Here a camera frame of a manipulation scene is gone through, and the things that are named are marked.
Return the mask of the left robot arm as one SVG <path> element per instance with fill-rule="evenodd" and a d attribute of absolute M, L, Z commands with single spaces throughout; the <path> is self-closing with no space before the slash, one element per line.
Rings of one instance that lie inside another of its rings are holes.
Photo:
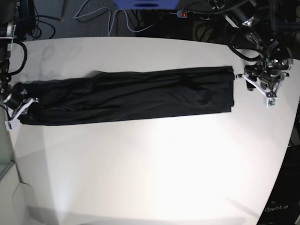
<path fill-rule="evenodd" d="M 244 61 L 243 74 L 237 78 L 246 80 L 247 89 L 258 89 L 264 96 L 267 108 L 278 103 L 277 92 L 285 78 L 289 77 L 288 70 L 293 65 L 290 49 L 281 44 L 273 33 L 271 24 L 258 14 L 255 0 L 210 0 L 212 14 L 223 14 L 227 20 L 224 38 L 230 50 Z M 237 36 L 242 33 L 254 47 L 238 47 Z M 240 51 L 254 51 L 258 55 L 248 57 Z"/>

